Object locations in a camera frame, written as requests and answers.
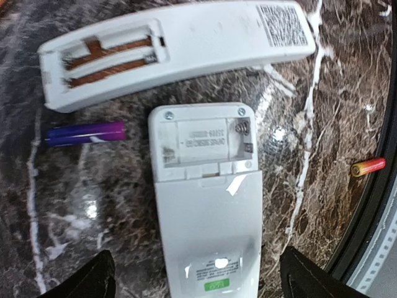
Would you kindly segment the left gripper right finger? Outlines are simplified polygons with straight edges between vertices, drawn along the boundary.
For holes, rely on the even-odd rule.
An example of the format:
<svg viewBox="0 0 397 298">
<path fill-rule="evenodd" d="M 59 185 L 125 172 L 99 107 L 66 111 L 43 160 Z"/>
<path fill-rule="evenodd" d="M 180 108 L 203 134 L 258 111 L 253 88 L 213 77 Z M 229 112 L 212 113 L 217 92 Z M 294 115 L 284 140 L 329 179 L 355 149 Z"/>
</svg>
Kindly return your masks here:
<svg viewBox="0 0 397 298">
<path fill-rule="evenodd" d="M 280 278 L 284 297 L 339 298 L 363 294 L 334 279 L 292 246 L 280 256 Z"/>
</svg>

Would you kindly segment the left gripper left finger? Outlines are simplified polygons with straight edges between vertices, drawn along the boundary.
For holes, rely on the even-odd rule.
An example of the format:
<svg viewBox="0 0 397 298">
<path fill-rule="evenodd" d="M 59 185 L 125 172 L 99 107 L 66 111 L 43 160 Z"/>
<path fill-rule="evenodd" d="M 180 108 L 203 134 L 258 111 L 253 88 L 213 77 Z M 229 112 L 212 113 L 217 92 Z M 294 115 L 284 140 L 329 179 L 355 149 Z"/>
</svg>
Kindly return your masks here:
<svg viewBox="0 0 397 298">
<path fill-rule="evenodd" d="M 115 263 L 111 252 L 102 250 L 67 280 L 40 297 L 114 298 Z"/>
</svg>

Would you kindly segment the red battery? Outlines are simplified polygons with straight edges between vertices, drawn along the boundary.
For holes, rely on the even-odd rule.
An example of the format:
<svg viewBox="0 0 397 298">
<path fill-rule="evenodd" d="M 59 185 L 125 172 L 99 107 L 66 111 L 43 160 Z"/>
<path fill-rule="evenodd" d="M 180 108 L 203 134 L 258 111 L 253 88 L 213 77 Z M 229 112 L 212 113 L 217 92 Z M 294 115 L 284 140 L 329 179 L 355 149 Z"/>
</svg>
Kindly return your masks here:
<svg viewBox="0 0 397 298">
<path fill-rule="evenodd" d="M 385 165 L 386 160 L 384 158 L 374 158 L 353 164 L 350 171 L 353 177 L 361 177 L 379 171 L 383 169 Z"/>
</svg>

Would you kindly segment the purple battery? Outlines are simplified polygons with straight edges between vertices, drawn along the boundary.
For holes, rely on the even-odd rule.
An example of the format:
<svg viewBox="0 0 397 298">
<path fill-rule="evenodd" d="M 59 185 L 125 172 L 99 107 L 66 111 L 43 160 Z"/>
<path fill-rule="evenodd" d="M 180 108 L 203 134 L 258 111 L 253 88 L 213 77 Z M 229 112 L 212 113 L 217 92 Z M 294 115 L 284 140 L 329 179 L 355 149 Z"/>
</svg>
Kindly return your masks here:
<svg viewBox="0 0 397 298">
<path fill-rule="evenodd" d="M 49 147 L 114 142 L 126 139 L 125 126 L 122 121 L 57 127 L 48 130 L 45 137 Z"/>
</svg>

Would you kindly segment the small white remote control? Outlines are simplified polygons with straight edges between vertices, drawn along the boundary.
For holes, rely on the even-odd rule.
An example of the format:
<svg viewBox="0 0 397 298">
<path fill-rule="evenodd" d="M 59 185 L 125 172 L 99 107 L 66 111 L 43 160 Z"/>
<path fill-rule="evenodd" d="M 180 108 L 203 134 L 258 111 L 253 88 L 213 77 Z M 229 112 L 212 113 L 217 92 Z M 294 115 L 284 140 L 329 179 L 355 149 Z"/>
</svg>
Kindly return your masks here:
<svg viewBox="0 0 397 298">
<path fill-rule="evenodd" d="M 254 111 L 238 102 L 159 106 L 148 118 L 172 297 L 256 297 L 262 171 Z"/>
</svg>

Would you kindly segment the long white remote control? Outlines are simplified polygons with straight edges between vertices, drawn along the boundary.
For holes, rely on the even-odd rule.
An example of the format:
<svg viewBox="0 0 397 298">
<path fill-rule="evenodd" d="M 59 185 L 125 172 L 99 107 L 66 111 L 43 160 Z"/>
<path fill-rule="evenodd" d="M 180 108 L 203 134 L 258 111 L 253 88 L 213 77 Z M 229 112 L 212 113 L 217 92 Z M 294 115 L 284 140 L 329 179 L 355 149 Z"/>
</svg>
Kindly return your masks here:
<svg viewBox="0 0 397 298">
<path fill-rule="evenodd" d="M 61 113 L 164 84 L 305 58 L 295 1 L 196 2 L 97 22 L 38 49 L 45 106 Z"/>
</svg>

